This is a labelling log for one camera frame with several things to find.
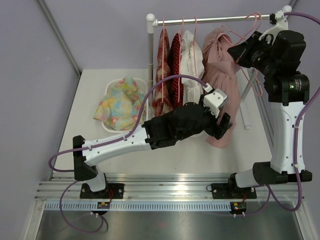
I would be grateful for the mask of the pink skirt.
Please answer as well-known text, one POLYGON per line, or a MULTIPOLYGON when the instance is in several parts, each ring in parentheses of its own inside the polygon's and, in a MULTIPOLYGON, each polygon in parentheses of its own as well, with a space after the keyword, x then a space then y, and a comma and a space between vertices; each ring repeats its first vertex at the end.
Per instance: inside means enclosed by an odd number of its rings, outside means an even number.
POLYGON ((222 90, 228 101, 222 107, 221 114, 229 114, 231 128, 221 139, 209 136, 206 141, 216 148, 226 148, 232 141, 233 130, 237 126, 236 117, 240 108, 240 92, 236 73, 240 67, 234 63, 228 53, 232 47, 231 38, 221 27, 215 28, 205 38, 202 47, 204 73, 202 80, 214 89, 222 90))

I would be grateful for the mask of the pink hanger of floral skirt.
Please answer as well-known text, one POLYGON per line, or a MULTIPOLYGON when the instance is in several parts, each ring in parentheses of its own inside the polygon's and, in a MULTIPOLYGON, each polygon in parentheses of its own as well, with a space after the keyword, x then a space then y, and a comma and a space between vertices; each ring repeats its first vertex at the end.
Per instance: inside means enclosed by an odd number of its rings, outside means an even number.
POLYGON ((247 40, 247 37, 249 37, 249 34, 251 32, 253 32, 254 30, 258 30, 262 24, 262 21, 263 21, 263 17, 262 17, 262 14, 260 12, 253 12, 249 15, 247 15, 245 17, 246 20, 248 20, 250 17, 253 17, 253 24, 252 24, 252 27, 248 30, 247 33, 245 33, 243 36, 240 37, 238 43, 241 43, 242 41, 244 40, 247 40))

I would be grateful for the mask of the pink hanger of white skirt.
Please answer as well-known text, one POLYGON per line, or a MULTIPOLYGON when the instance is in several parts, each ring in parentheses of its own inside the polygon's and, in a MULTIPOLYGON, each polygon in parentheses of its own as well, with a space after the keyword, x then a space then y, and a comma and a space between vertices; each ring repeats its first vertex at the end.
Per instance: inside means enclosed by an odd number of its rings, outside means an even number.
POLYGON ((192 40, 192 50, 193 50, 193 63, 194 63, 194 75, 196 78, 200 75, 200 60, 197 59, 199 56, 198 48, 196 46, 196 36, 197 36, 197 29, 198 29, 198 19, 194 17, 194 33, 193 33, 193 40, 192 40))

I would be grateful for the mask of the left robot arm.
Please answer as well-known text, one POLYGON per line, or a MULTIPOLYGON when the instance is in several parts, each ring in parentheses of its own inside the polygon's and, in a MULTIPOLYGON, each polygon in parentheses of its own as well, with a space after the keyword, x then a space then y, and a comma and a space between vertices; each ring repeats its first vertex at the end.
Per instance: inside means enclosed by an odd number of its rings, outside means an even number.
POLYGON ((92 141, 77 135, 73 137, 72 144, 74 179, 82 182, 79 197, 122 199, 118 191, 123 190, 124 184, 108 184, 106 175, 98 168, 102 161, 131 152, 171 147, 201 132, 219 140, 231 126, 228 113, 217 118, 209 107, 188 102, 162 116, 145 121, 124 136, 118 134, 92 141))

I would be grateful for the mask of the white skirt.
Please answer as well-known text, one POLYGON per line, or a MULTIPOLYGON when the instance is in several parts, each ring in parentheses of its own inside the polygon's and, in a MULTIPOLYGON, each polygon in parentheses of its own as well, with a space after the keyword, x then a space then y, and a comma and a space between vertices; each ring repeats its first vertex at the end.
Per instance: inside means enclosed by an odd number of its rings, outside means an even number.
MULTIPOLYGON (((195 77, 192 44, 193 36, 194 34, 188 30, 186 30, 182 36, 180 74, 195 77)), ((197 42, 196 47, 199 54, 197 59, 200 61, 200 74, 197 78, 201 79, 205 70, 205 67, 203 65, 203 53, 197 42)), ((184 105, 189 102, 198 103, 200 100, 200 96, 203 94, 203 86, 199 82, 185 77, 181 79, 181 83, 183 84, 182 104, 184 105)))

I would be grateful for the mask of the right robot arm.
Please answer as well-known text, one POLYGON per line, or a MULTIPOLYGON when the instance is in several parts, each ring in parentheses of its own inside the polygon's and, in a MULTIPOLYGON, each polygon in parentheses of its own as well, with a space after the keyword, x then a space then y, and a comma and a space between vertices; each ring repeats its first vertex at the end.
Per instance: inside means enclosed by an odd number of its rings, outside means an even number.
POLYGON ((255 199, 256 186, 310 182, 302 156, 303 109, 310 99, 310 81, 298 71, 306 48, 296 31, 254 32, 245 42, 227 51, 241 67, 255 68, 264 76, 264 88, 273 115, 271 160, 230 175, 226 183, 213 183, 214 199, 255 199))

